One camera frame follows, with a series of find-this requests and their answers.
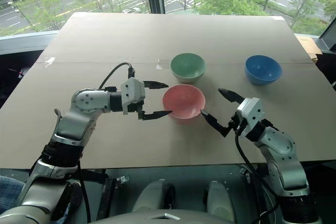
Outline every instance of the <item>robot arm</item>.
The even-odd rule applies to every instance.
[[[49,223],[59,219],[69,202],[71,185],[67,182],[78,170],[82,152],[102,113],[137,112],[141,120],[161,118],[171,111],[145,114],[142,110],[145,88],[160,89],[167,85],[155,81],[139,81],[134,69],[121,85],[105,89],[82,89],[71,98],[71,107],[65,116],[55,110],[58,120],[49,143],[31,169],[29,178],[17,200],[17,207],[0,216],[0,222]]]
[[[295,142],[268,120],[262,119],[264,110],[260,99],[244,99],[225,89],[219,89],[219,92],[230,102],[240,104],[228,126],[221,126],[206,111],[202,111],[202,115],[223,137],[233,129],[237,137],[245,136],[261,150],[267,161],[271,188],[277,195],[283,222],[322,223],[316,212],[314,198],[310,194],[306,174],[297,158]]]

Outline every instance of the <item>blue bowl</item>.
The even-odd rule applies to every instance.
[[[245,62],[245,74],[252,83],[266,85],[278,80],[282,75],[282,69],[272,58],[254,55]]]

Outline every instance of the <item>road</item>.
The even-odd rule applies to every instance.
[[[69,16],[72,13],[72,10],[78,6],[77,3],[78,0],[62,0],[61,3],[58,5],[61,9],[58,16],[64,18],[62,20],[62,23],[65,23],[66,20],[69,18]],[[95,0],[85,0],[86,3],[94,2]],[[142,0],[119,0],[120,4],[123,9],[125,8],[134,8],[134,7],[144,7]],[[165,11],[166,13],[171,13],[177,10],[183,10],[183,5],[180,3],[179,0],[164,0],[165,1]],[[270,0],[271,2],[276,3],[277,5],[286,8],[287,10],[293,10],[295,7],[293,6],[293,3],[295,0]],[[194,0],[188,0],[188,8],[191,8],[194,5]],[[321,3],[317,3],[317,11],[314,15],[311,15],[311,17],[317,17],[322,20],[328,21],[328,17],[324,15],[324,5]],[[103,6],[103,10],[108,12],[109,6]],[[81,11],[88,11],[88,12],[95,12],[96,9],[82,9]],[[29,14],[31,12],[34,12],[34,7],[26,6],[22,9],[22,12],[24,14]],[[1,30],[20,30],[24,29],[24,33],[27,33],[29,31],[33,31],[31,28],[29,28],[28,21],[21,15],[20,12],[17,10],[9,7],[7,9],[0,10],[0,35]]]

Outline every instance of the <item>car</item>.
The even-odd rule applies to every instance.
[[[140,8],[137,7],[122,10],[122,13],[139,13],[139,12]]]

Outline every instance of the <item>bowl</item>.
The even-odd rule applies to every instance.
[[[166,110],[177,119],[191,119],[198,116],[205,106],[205,97],[201,90],[188,85],[179,84],[166,90],[162,98]]]
[[[264,55],[254,55],[245,62],[245,74],[252,83],[266,85],[281,77],[282,68],[272,58]]]
[[[171,60],[170,68],[180,82],[193,83],[204,74],[206,64],[201,56],[184,53]]]

